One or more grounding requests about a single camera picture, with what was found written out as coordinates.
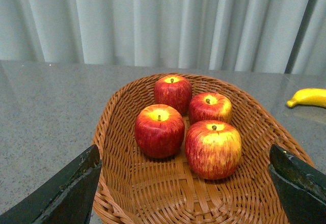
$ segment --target yellow banana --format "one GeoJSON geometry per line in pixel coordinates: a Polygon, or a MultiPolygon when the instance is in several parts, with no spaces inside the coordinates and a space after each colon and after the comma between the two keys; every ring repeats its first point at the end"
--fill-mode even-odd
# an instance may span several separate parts
{"type": "Polygon", "coordinates": [[[326,89],[305,88],[297,91],[294,96],[286,102],[287,106],[294,107],[297,104],[315,105],[326,108],[326,89]]]}

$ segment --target white curtain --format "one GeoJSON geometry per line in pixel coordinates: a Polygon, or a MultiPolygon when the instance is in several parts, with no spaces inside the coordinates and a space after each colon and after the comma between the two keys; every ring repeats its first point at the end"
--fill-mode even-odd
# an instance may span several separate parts
{"type": "Polygon", "coordinates": [[[326,0],[0,1],[1,60],[326,74],[326,0]]]}

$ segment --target woven basket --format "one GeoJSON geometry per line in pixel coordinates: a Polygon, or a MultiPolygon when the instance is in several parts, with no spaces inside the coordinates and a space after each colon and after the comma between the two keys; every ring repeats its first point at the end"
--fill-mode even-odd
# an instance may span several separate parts
{"type": "MultiPolygon", "coordinates": [[[[152,160],[133,136],[138,113],[154,104],[155,82],[168,74],[135,80],[108,101],[93,144],[100,149],[102,172],[93,208],[103,223],[288,223],[268,173],[269,150],[276,143],[313,166],[293,137],[248,93],[224,81],[178,74],[192,83],[193,95],[218,92],[233,105],[231,125],[242,139],[237,171],[208,181],[191,172],[181,152],[152,160]]],[[[189,128],[184,117],[186,130],[189,128]]]]}

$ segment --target granite countertop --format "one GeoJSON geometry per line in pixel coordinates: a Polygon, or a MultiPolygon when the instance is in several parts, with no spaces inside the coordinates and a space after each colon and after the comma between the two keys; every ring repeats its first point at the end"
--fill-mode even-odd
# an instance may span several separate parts
{"type": "MultiPolygon", "coordinates": [[[[286,106],[299,89],[326,88],[326,77],[0,61],[0,214],[90,145],[113,92],[140,77],[165,72],[203,74],[248,92],[326,174],[326,109],[286,106]]],[[[95,213],[91,223],[101,223],[95,213]]]]}

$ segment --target apple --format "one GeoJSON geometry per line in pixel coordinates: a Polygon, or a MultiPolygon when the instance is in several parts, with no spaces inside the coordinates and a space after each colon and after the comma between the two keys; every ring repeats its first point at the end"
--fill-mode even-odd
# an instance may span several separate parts
{"type": "Polygon", "coordinates": [[[165,104],[144,108],[136,117],[134,137],[142,152],[152,158],[176,154],[184,139],[181,114],[165,104]]]}
{"type": "Polygon", "coordinates": [[[227,97],[219,93],[198,93],[190,101],[188,115],[191,125],[203,120],[230,123],[232,104],[227,97]]]}
{"type": "Polygon", "coordinates": [[[189,167],[201,178],[231,176],[241,159],[241,138],[230,124],[216,120],[192,124],[185,138],[189,167]]]}
{"type": "Polygon", "coordinates": [[[154,85],[155,103],[169,105],[182,115],[188,111],[192,93],[190,81],[180,75],[167,75],[154,85]]]}

